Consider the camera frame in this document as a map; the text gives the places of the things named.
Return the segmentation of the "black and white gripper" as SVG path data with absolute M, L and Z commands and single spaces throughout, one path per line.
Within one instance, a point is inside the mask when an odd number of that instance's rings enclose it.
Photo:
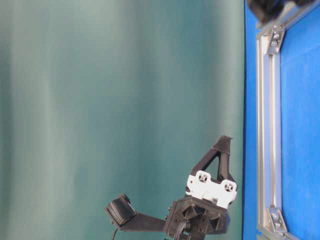
M 237 184 L 230 174 L 232 138 L 222 135 L 192 168 L 186 196 L 174 201 L 164 225 L 169 237 L 204 237 L 224 234 L 230 217 L 228 206 L 236 199 Z M 217 182 L 205 170 L 218 158 Z

